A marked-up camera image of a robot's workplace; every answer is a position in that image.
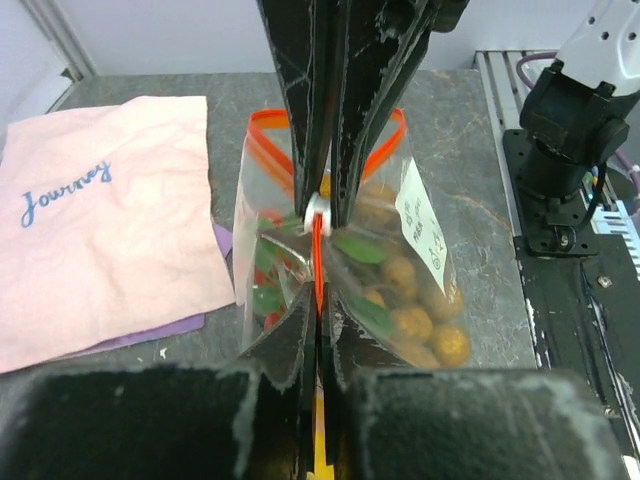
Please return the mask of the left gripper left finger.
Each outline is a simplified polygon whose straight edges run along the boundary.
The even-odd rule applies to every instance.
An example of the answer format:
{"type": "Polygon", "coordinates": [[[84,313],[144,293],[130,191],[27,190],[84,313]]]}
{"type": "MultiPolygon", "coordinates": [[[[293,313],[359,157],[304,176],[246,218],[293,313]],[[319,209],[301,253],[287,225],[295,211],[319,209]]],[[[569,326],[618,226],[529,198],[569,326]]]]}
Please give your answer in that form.
{"type": "Polygon", "coordinates": [[[316,295],[222,366],[37,377],[1,428],[5,479],[303,479],[314,466],[316,295]]]}

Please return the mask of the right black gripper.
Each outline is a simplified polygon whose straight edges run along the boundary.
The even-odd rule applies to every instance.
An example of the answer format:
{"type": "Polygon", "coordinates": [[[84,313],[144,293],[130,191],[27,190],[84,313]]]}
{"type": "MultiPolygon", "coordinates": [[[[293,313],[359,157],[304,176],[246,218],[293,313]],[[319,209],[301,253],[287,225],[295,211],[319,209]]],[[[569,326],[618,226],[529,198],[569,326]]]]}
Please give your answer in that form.
{"type": "Polygon", "coordinates": [[[339,3],[331,145],[334,228],[349,221],[366,159],[426,53],[430,28],[453,31],[468,4],[469,0],[339,3]]]}

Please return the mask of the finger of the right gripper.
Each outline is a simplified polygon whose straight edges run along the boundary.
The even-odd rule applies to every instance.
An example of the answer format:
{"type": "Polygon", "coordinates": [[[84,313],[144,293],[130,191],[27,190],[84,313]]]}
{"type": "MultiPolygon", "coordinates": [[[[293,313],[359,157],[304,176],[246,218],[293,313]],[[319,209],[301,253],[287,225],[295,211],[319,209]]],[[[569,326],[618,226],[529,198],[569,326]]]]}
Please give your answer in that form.
{"type": "Polygon", "coordinates": [[[290,123],[294,208],[302,217],[320,186],[329,147],[330,3],[261,0],[257,5],[290,123]]]}

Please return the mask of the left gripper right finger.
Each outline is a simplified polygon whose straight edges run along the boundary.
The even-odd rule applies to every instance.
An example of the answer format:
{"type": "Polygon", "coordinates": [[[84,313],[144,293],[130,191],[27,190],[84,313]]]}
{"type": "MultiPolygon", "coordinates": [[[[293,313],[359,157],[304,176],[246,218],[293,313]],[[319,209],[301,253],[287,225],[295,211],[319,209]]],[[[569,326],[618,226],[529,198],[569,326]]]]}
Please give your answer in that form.
{"type": "Polygon", "coordinates": [[[419,369],[324,290],[326,458],[339,479],[624,479],[586,383],[566,370],[419,369]]]}

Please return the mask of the brown longan bunch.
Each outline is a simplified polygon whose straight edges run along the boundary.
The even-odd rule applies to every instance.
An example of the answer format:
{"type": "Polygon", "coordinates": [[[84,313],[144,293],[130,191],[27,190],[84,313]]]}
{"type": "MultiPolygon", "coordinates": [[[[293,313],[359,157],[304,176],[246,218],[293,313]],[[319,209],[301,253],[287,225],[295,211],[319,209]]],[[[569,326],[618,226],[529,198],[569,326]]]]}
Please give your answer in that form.
{"type": "Polygon", "coordinates": [[[412,166],[363,178],[348,226],[379,239],[390,257],[380,267],[392,331],[381,339],[363,327],[331,288],[332,338],[370,363],[419,368],[467,364],[472,341],[462,323],[464,296],[429,195],[412,166]]]}

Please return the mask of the red cherry tomatoes sprig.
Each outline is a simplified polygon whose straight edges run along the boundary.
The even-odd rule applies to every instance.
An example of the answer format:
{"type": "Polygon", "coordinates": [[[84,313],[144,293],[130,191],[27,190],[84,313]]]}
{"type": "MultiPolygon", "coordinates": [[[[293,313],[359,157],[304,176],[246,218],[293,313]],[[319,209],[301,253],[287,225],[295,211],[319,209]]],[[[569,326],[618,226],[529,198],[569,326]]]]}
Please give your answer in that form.
{"type": "MultiPolygon", "coordinates": [[[[380,267],[390,257],[372,233],[360,227],[336,230],[322,240],[323,278],[344,298],[371,334],[391,336],[390,308],[380,267]]],[[[294,214],[264,209],[257,217],[249,310],[263,329],[275,325],[305,283],[315,280],[311,235],[294,214]]]]}

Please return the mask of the clear zip top bag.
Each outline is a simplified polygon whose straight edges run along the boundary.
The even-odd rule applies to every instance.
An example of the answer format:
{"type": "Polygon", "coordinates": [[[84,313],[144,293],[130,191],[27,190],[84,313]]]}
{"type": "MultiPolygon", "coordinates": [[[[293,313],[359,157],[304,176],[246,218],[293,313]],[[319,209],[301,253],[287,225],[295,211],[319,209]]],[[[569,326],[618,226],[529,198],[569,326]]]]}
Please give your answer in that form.
{"type": "Polygon", "coordinates": [[[348,226],[316,230],[295,215],[289,121],[251,115],[234,221],[237,303],[271,330],[300,289],[332,285],[356,324],[412,366],[459,367],[471,355],[460,325],[454,263],[395,110],[365,163],[348,226]]]}

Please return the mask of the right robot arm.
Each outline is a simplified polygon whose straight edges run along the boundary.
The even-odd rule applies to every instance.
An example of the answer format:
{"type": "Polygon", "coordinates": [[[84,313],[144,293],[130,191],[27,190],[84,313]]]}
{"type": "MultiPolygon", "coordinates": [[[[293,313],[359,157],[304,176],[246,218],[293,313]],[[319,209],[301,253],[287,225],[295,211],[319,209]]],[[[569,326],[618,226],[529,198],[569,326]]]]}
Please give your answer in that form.
{"type": "MultiPolygon", "coordinates": [[[[331,177],[328,225],[347,225],[375,141],[433,33],[452,31],[463,1],[262,1],[258,5],[293,147],[294,207],[331,177]]],[[[585,171],[627,139],[639,100],[639,5],[598,2],[527,96],[533,144],[521,188],[571,196],[585,171]]]]}

